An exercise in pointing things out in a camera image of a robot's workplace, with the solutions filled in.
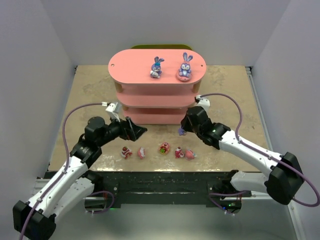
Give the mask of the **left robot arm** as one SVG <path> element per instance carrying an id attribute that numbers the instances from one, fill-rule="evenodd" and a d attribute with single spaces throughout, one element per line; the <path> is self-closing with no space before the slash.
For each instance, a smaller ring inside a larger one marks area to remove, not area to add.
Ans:
<path id="1" fill-rule="evenodd" d="M 14 229 L 19 238 L 48 240 L 57 222 L 83 198 L 104 192 L 102 178 L 90 167 L 102 154 L 101 147 L 116 138 L 136 141 L 147 128 L 136 125 L 130 117 L 113 119 L 106 124 L 102 117 L 88 120 L 87 126 L 67 159 L 47 184 L 27 202 L 18 201 L 13 207 Z"/>

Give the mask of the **red white strawberry toy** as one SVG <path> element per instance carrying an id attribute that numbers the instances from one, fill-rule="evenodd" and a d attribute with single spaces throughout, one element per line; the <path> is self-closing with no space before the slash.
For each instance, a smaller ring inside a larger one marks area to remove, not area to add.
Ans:
<path id="1" fill-rule="evenodd" d="M 121 152 L 120 152 L 121 156 L 124 158 L 124 159 L 128 159 L 130 156 L 132 156 L 132 151 L 124 146 L 122 149 L 121 149 Z"/>

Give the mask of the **purple bunny with bottle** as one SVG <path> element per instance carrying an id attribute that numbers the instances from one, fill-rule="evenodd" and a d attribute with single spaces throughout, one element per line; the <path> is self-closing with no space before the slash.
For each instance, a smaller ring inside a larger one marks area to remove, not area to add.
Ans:
<path id="1" fill-rule="evenodd" d="M 150 71 L 150 77 L 154 79 L 159 79 L 162 74 L 162 67 L 161 63 L 164 62 L 165 60 L 163 58 L 160 58 L 156 56 L 154 58 L 154 64 L 151 66 L 151 71 Z"/>

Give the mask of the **purple bunny with cupcake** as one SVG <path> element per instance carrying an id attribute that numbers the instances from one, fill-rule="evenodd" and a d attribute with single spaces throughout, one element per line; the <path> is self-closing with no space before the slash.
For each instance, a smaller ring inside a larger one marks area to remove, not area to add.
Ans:
<path id="1" fill-rule="evenodd" d="M 182 127 L 180 127 L 180 128 L 178 129 L 178 134 L 179 134 L 180 136 L 185 136 L 185 135 L 187 134 L 187 132 L 186 132 Z"/>

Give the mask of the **round pink flower toy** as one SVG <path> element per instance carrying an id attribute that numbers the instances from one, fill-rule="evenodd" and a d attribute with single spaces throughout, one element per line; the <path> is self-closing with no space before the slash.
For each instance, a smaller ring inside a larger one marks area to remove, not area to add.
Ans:
<path id="1" fill-rule="evenodd" d="M 158 152 L 162 155 L 167 155 L 169 151 L 170 151 L 170 144 L 168 142 L 163 142 L 158 148 Z"/>

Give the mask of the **red pink cake toy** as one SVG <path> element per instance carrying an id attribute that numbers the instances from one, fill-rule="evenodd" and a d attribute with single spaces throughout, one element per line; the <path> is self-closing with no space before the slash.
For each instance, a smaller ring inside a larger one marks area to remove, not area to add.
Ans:
<path id="1" fill-rule="evenodd" d="M 180 146 L 175 149 L 174 155 L 176 159 L 185 157 L 185 153 Z"/>

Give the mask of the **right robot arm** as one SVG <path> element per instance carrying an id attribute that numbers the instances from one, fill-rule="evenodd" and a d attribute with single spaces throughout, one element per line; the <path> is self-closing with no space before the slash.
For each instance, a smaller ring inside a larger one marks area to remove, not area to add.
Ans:
<path id="1" fill-rule="evenodd" d="M 267 193 L 276 202 L 288 205 L 304 183 L 301 166 L 294 154 L 273 152 L 236 137 L 235 131 L 228 126 L 212 122 L 201 106 L 187 110 L 181 127 L 194 133 L 204 144 L 230 153 L 261 172 L 252 177 L 240 171 L 235 173 L 230 179 L 235 191 Z"/>

